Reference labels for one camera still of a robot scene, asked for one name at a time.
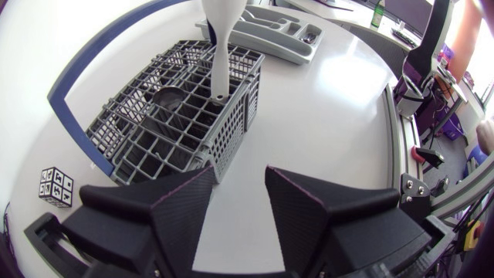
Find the dishwasher cutlery basket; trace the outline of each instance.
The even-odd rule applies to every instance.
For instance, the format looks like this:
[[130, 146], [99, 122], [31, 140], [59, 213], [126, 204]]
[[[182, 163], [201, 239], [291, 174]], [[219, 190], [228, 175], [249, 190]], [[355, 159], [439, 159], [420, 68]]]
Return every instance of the dishwasher cutlery basket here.
[[[220, 104], [209, 98], [214, 52], [209, 41], [180, 41], [103, 105], [86, 135], [114, 166], [114, 181], [129, 185], [208, 163], [221, 181], [257, 111], [264, 55], [228, 45], [229, 99]], [[184, 91], [173, 109], [153, 101], [167, 86]]]

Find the green bottle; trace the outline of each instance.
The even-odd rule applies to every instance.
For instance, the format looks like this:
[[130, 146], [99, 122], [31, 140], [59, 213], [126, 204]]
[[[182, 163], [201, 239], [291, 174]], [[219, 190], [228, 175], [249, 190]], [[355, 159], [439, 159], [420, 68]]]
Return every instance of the green bottle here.
[[384, 0], [380, 0], [376, 4], [376, 7], [374, 8], [374, 15], [372, 16], [370, 27], [374, 27], [378, 29], [379, 25], [381, 24], [381, 19], [383, 18], [383, 14], [384, 14]]

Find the gray cutlery tray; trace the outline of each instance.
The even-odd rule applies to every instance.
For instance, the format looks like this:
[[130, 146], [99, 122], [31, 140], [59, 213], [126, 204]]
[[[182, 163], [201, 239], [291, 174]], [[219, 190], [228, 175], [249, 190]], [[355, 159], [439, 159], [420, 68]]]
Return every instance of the gray cutlery tray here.
[[[209, 39], [206, 20], [195, 25]], [[315, 36], [311, 43], [301, 40], [308, 34]], [[323, 35], [321, 28], [291, 15], [247, 5], [232, 30], [229, 42], [301, 65], [310, 63]]]

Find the white table surface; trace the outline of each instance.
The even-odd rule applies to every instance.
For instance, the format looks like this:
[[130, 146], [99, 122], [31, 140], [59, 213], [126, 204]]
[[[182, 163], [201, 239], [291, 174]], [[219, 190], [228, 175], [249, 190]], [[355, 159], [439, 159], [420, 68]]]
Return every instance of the white table surface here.
[[[338, 0], [337, 2], [344, 3], [345, 6], [351, 7], [353, 11], [344, 10], [341, 8], [331, 8], [326, 5], [323, 5], [314, 0], [281, 0], [287, 2], [304, 12], [308, 12], [312, 15], [320, 16], [324, 19], [328, 19], [331, 22], [348, 24], [357, 28], [366, 29], [378, 34], [380, 37], [387, 39], [388, 41], [400, 46], [405, 51], [410, 51], [411, 47], [407, 44], [403, 43], [401, 40], [397, 39], [391, 34], [392, 28], [397, 28], [396, 22], [389, 19], [386, 16], [383, 16], [381, 20], [381, 24], [378, 30], [371, 29], [371, 21], [372, 16], [374, 14], [374, 10], [368, 8], [365, 5], [359, 4], [355, 1], [351, 0]], [[418, 45], [420, 44], [420, 39], [409, 32], [406, 29], [403, 29], [402, 32], [411, 38]]]
[[[341, 27], [303, 12], [273, 9], [310, 21], [326, 35], [311, 64], [297, 66], [273, 56], [262, 64], [258, 113], [213, 192], [195, 270], [284, 270], [264, 185], [267, 164], [355, 188], [387, 185], [388, 138], [381, 93], [388, 82], [396, 82], [393, 73], [368, 45]], [[181, 3], [148, 16], [109, 44], [67, 97], [82, 127], [156, 53], [179, 39], [202, 39], [194, 23], [203, 18], [198, 2]], [[26, 277], [54, 273], [23, 230], [44, 212], [63, 221], [81, 205], [77, 191], [82, 185], [115, 186], [90, 165], [53, 115], [31, 146], [11, 199], [12, 240]], [[41, 170], [52, 166], [74, 178], [72, 208], [55, 208], [37, 196]]]

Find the white utensil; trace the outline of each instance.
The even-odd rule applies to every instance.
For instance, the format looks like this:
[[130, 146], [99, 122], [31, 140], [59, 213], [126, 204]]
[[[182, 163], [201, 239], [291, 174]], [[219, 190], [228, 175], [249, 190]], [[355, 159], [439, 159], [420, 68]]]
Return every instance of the white utensil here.
[[247, 0], [202, 0], [206, 18], [215, 30], [216, 51], [211, 69], [211, 98], [225, 103], [228, 99], [228, 38], [244, 11]]

